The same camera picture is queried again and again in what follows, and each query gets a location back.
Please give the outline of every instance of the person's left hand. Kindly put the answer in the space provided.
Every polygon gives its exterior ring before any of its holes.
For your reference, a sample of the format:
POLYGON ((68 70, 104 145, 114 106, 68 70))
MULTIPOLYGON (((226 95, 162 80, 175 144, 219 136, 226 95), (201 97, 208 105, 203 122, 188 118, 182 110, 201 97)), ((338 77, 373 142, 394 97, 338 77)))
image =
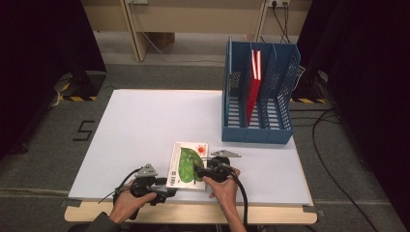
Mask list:
POLYGON ((122 224, 130 218, 133 213, 141 208, 145 203, 154 200, 157 197, 155 192, 148 193, 141 197, 134 197, 128 188, 124 189, 118 196, 114 208, 109 218, 117 224, 122 224))

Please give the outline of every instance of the black tape mark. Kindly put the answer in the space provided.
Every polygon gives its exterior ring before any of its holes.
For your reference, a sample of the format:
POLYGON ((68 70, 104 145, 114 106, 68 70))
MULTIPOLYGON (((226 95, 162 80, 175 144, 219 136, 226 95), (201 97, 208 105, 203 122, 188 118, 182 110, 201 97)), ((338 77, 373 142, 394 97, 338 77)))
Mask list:
POLYGON ((81 125, 79 126, 79 129, 77 132, 85 132, 88 133, 86 138, 74 138, 73 141, 88 141, 90 139, 91 133, 93 133, 92 130, 83 130, 82 126, 86 123, 95 123, 96 121, 89 121, 89 120, 84 120, 81 122, 81 125))

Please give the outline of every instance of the gray floor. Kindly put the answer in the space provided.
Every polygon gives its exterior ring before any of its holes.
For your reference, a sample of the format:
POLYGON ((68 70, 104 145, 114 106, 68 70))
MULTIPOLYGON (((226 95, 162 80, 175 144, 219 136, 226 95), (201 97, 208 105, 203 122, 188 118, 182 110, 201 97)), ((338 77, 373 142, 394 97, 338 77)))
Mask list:
MULTIPOLYGON (((28 141, 29 152, 1 160, 0 231, 67 231, 73 226, 64 220, 61 204, 92 140, 91 136, 86 141, 73 141, 85 136, 77 132, 81 122, 94 121, 83 129, 95 131, 114 89, 221 89, 227 37, 177 34, 176 42, 163 54, 150 47, 146 60, 137 63, 128 34, 96 33, 108 70, 97 100, 59 101, 46 112, 28 141)), ((313 124, 331 107, 331 103, 290 103, 294 138, 319 220, 310 227, 269 225, 264 230, 373 231, 366 216, 378 231, 406 231, 377 180, 356 156, 335 111, 329 111, 326 121, 317 124, 313 139, 313 124)), ((261 181, 263 185, 269 185, 269 180, 261 181)))

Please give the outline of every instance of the hand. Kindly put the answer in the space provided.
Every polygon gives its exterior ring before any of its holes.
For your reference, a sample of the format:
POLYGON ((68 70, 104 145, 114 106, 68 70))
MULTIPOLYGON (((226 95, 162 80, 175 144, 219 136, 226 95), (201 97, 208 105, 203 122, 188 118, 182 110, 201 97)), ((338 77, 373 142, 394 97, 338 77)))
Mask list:
MULTIPOLYGON (((232 167, 232 170, 237 176, 241 173, 239 169, 232 167)), ((209 177, 203 177, 204 182, 209 185, 213 192, 209 195, 210 198, 216 197, 220 203, 220 208, 226 214, 228 211, 235 208, 236 211, 236 192, 238 185, 232 178, 228 178, 222 183, 215 182, 209 177)))
POLYGON ((130 189, 126 188, 118 196, 109 218, 117 224, 122 224, 126 219, 130 218, 136 210, 144 206, 145 203, 154 200, 156 197, 157 194, 155 192, 148 193, 141 197, 134 197, 130 193, 130 189))

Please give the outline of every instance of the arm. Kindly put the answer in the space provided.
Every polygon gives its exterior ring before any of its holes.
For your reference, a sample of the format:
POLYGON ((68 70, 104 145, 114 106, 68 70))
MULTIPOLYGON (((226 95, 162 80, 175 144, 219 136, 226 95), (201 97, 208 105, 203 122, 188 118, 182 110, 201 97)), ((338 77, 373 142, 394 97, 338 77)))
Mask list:
POLYGON ((86 232, 117 232, 121 224, 145 203, 157 196, 151 192, 142 197, 133 197, 128 189, 121 192, 109 216, 101 213, 87 228, 86 232))
MULTIPOLYGON (((234 169, 235 173, 239 176, 240 171, 234 169)), ((209 185, 213 192, 209 197, 216 197, 220 203, 220 209, 226 217, 229 224, 229 229, 231 231, 243 232, 247 231, 241 218, 239 217, 238 211, 236 209, 236 191, 238 185, 231 178, 228 178, 222 183, 217 183, 209 177, 203 177, 204 182, 209 185)))

